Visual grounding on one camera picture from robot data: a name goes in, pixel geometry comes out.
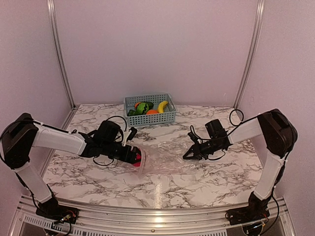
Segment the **red fake apple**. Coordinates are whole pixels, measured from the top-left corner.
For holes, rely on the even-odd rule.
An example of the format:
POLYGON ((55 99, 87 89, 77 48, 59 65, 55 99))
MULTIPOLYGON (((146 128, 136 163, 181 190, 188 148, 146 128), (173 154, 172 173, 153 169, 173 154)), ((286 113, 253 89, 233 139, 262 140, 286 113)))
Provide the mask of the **red fake apple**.
POLYGON ((142 160, 142 152, 141 149, 138 147, 133 147, 132 149, 133 156, 132 156, 132 165, 135 167, 140 167, 141 165, 141 160, 142 160))

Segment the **yellow fake banana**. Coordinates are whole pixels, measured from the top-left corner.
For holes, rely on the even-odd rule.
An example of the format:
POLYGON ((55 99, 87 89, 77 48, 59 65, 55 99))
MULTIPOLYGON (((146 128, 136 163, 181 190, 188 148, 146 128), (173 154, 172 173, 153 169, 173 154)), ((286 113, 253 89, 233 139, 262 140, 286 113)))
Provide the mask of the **yellow fake banana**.
POLYGON ((168 101, 160 102, 158 107, 157 107, 158 113, 160 113, 160 114, 164 113, 164 109, 167 107, 167 105, 168 105, 168 101))

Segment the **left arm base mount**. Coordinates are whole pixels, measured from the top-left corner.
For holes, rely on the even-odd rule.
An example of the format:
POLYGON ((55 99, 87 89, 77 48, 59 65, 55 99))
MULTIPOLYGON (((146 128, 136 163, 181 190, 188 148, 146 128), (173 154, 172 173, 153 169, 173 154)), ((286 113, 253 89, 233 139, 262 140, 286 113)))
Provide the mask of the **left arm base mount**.
POLYGON ((63 222, 71 224, 76 223, 78 209, 75 207, 60 205, 53 193, 52 198, 44 203, 36 203, 34 195, 31 194, 31 196, 33 204, 36 207, 36 215, 55 220, 55 224, 63 222))

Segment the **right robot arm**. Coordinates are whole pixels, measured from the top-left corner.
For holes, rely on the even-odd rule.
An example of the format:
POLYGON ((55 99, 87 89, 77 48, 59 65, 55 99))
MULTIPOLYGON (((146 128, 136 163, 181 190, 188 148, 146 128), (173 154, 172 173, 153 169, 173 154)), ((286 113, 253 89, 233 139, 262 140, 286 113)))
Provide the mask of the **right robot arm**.
POLYGON ((255 220, 263 212, 273 196, 274 188, 281 180, 288 155, 298 138, 296 128, 279 110, 273 109, 240 122, 231 131, 226 131, 218 119, 205 125, 209 138, 201 138, 190 128, 188 136, 194 142, 183 155, 184 160, 207 160, 216 151, 228 148, 245 140, 262 135, 267 148, 267 157, 260 180, 249 197, 249 206, 244 209, 248 220, 255 220))

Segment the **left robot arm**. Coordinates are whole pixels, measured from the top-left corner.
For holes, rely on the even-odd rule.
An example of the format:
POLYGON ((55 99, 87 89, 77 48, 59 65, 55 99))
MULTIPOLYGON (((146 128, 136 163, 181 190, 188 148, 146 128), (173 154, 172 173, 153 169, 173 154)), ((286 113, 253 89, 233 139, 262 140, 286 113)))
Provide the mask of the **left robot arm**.
POLYGON ((98 129, 90 133, 69 132, 43 124, 34 120, 29 113, 23 113, 3 130, 0 136, 3 153, 0 158, 38 200, 39 210, 50 218, 57 219, 62 215, 62 207, 50 187, 31 165, 31 149, 49 148, 84 158, 104 155, 111 160, 140 166, 143 150, 127 145, 127 141, 132 140, 136 133, 134 127, 122 130, 109 119, 104 120, 98 129))

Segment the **green fake cabbage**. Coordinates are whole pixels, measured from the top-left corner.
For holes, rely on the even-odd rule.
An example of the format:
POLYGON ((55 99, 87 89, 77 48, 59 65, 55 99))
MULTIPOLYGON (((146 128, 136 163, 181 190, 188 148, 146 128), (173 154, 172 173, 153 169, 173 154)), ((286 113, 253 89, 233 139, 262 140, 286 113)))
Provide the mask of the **green fake cabbage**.
POLYGON ((128 111, 128 113, 127 113, 127 116, 128 116, 128 117, 137 116, 137 115, 138 115, 137 111, 136 111, 136 110, 133 110, 133 109, 130 109, 130 110, 128 111))

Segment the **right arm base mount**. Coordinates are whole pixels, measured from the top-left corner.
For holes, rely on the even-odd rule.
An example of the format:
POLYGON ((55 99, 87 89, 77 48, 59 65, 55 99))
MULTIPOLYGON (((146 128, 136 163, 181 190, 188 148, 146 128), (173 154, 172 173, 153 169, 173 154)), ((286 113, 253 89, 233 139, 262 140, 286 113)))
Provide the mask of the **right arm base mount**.
POLYGON ((271 195, 266 199, 259 199, 254 192, 251 192, 248 205, 245 207, 239 207, 229 209, 225 213, 225 218, 229 221, 230 225, 237 225, 248 223, 270 216, 268 203, 271 200, 271 195))

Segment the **orange fake orange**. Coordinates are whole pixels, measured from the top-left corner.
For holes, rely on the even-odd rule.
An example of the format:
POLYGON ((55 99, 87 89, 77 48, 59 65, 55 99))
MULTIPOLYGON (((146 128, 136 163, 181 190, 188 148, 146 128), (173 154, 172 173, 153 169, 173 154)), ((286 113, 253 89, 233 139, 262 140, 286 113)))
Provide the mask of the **orange fake orange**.
POLYGON ((155 115, 155 114, 158 114, 158 111, 157 110, 149 110, 146 115, 155 115))

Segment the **clear zip top bag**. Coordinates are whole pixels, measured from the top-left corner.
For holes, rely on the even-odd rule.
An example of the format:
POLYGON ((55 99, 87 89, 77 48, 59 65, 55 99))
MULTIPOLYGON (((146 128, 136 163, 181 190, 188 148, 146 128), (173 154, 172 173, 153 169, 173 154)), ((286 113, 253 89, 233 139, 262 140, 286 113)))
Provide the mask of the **clear zip top bag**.
POLYGON ((192 175, 203 162, 201 160, 184 160, 188 145, 183 142, 161 142, 156 145, 136 145, 142 154, 140 166, 132 166, 139 176, 156 174, 192 175))

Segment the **green orange fake mango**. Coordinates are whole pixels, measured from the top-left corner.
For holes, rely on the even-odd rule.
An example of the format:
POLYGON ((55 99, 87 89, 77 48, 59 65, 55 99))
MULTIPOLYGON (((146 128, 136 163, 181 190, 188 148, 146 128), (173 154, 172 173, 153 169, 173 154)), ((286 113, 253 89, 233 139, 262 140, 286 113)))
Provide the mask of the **green orange fake mango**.
POLYGON ((137 103, 134 105, 135 109, 137 109, 138 105, 140 105, 141 103, 142 103, 142 102, 137 102, 137 103))

